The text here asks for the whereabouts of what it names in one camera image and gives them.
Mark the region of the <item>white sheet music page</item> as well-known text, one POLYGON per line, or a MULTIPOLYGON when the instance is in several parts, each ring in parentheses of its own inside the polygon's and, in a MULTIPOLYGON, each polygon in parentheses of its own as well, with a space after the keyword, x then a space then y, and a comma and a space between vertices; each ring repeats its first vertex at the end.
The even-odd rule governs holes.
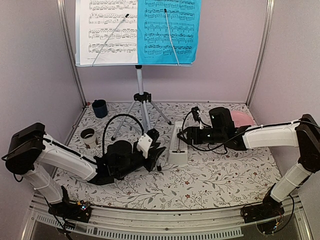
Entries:
POLYGON ((75 63, 78 67, 138 63, 138 2, 77 0, 75 63))

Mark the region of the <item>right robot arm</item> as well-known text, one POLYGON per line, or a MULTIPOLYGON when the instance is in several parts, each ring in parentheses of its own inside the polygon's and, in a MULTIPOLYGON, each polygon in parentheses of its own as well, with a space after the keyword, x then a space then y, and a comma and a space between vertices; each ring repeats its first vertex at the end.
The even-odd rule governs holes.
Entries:
POLYGON ((311 114, 283 123, 240 127, 225 107, 209 111, 210 126, 203 123, 197 107, 190 114, 199 126, 182 126, 177 137, 194 149, 200 144, 215 144, 235 151, 271 149, 281 179, 268 190, 258 208, 262 218, 274 214, 287 196, 320 170, 320 127, 311 114))

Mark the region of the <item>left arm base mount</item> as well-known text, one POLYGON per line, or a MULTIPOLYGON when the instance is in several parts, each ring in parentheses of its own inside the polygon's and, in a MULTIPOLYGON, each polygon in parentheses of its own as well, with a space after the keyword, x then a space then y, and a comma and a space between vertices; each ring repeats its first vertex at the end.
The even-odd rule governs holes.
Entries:
POLYGON ((63 219, 88 223, 91 218, 92 208, 87 203, 78 204, 62 201, 56 204, 49 204, 48 213, 63 219))

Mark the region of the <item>white metronome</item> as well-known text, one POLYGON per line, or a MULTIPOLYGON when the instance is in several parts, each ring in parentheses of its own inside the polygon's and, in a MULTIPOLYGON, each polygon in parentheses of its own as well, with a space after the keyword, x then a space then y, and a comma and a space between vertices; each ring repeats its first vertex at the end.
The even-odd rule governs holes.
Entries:
POLYGON ((168 163, 173 165, 185 165, 188 163, 188 146, 178 138, 178 133, 182 130, 182 121, 176 121, 171 136, 168 163))

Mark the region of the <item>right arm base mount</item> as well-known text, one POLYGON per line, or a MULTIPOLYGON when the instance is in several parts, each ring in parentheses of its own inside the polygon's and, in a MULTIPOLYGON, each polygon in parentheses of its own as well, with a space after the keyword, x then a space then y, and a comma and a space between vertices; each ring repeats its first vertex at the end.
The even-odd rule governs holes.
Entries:
POLYGON ((271 219, 256 224, 257 230, 263 235, 273 235, 276 232, 284 213, 284 208, 278 203, 275 205, 272 203, 246 204, 240 210, 240 215, 245 223, 257 223, 262 220, 271 219))

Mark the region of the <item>white perforated music stand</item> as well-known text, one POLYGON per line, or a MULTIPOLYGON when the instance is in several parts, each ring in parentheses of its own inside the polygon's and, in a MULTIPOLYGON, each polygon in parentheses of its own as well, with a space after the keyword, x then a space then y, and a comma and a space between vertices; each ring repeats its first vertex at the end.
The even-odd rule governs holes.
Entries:
MULTIPOLYGON (((177 67, 186 67, 190 65, 153 65, 153 66, 177 66, 177 67)), ((118 66, 134 66, 137 74, 137 82, 138 82, 138 93, 134 97, 134 101, 140 104, 141 115, 142 115, 142 123, 143 127, 147 130, 151 129, 150 117, 147 109, 147 103, 151 102, 151 96, 149 93, 144 91, 143 85, 143 74, 142 67, 146 65, 141 65, 138 62, 134 65, 118 65, 118 66)))

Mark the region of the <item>blue sheet music page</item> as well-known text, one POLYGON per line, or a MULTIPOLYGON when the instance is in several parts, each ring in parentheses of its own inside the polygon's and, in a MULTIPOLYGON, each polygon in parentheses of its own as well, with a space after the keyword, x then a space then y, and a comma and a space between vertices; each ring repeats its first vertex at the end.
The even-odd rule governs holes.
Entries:
POLYGON ((200 0, 138 1, 138 63, 191 65, 196 60, 201 7, 200 0))

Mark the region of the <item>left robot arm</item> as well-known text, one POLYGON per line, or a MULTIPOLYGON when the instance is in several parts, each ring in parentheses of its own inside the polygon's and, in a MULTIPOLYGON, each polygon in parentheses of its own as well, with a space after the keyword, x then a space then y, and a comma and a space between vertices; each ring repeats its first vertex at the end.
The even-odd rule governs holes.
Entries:
POLYGON ((52 179, 42 164, 63 169, 90 184, 104 186, 141 167, 151 172, 166 149, 160 146, 158 138, 159 132, 151 129, 134 143, 118 140, 108 145, 101 157, 91 157, 56 141, 45 132, 45 125, 37 122, 12 136, 8 153, 1 159, 9 172, 22 176, 63 217, 70 217, 75 210, 68 201, 68 192, 52 179))

